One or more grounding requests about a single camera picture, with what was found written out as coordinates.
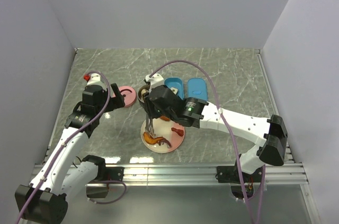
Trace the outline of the sushi roll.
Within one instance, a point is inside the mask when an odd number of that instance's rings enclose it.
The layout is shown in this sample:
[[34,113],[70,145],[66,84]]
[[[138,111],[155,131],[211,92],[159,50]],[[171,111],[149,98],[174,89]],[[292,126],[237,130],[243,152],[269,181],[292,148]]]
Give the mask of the sushi roll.
[[177,88],[174,88],[174,87],[171,88],[171,91],[172,91],[174,94],[177,94],[177,93],[178,93],[178,89],[177,89]]

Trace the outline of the beige round bun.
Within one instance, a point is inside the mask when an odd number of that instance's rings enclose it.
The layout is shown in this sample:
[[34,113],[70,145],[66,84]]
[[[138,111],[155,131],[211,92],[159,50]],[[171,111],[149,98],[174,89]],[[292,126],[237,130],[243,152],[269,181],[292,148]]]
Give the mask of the beige round bun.
[[142,96],[142,97],[145,97],[146,94],[148,94],[148,90],[147,90],[147,89],[142,89],[142,90],[141,90],[141,96]]

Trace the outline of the steel serving tongs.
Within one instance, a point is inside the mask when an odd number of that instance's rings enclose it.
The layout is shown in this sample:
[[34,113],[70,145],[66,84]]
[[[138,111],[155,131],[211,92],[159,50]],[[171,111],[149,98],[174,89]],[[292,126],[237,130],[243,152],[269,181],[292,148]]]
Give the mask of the steel serving tongs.
[[146,117],[146,127],[145,130],[152,136],[155,136],[155,130],[153,127],[153,118],[151,117],[151,109],[149,108],[149,105],[145,103],[145,111],[147,114]]

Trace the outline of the red chicken drumstick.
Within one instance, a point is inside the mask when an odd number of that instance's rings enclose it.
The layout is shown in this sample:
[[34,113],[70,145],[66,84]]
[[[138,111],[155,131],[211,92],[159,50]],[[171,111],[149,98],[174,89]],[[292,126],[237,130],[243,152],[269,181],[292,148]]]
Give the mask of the red chicken drumstick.
[[184,136],[184,130],[182,130],[182,129],[178,129],[178,128],[172,127],[171,130],[173,132],[175,132],[180,137]]

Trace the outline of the orange fried shrimp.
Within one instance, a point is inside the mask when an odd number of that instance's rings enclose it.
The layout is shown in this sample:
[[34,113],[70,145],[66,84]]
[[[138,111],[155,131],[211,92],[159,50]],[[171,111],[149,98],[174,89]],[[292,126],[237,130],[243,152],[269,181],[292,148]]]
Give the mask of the orange fried shrimp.
[[144,141],[149,145],[156,145],[158,144],[157,142],[160,139],[164,139],[163,137],[154,138],[149,132],[146,132],[146,131],[143,133],[143,138],[144,138]]

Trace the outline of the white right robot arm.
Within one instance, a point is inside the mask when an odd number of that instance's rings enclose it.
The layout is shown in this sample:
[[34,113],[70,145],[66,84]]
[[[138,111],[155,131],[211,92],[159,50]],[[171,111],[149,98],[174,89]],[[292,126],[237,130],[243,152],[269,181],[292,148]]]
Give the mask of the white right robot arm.
[[239,155],[240,164],[233,169],[234,177],[241,182],[265,164],[284,164],[288,131],[279,115],[252,117],[198,98],[182,99],[165,85],[140,93],[150,121],[166,117],[183,127],[221,131],[252,142],[254,147]]

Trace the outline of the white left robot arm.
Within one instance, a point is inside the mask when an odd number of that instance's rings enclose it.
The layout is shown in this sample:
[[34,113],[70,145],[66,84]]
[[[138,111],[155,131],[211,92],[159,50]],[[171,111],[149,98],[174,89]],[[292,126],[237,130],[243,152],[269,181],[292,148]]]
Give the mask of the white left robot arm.
[[105,159],[88,155],[70,170],[84,143],[99,125],[103,113],[124,107],[124,98],[115,83],[87,83],[82,100],[67,118],[61,138],[40,172],[15,191],[21,219],[36,223],[61,223],[71,200],[86,184],[108,179]]

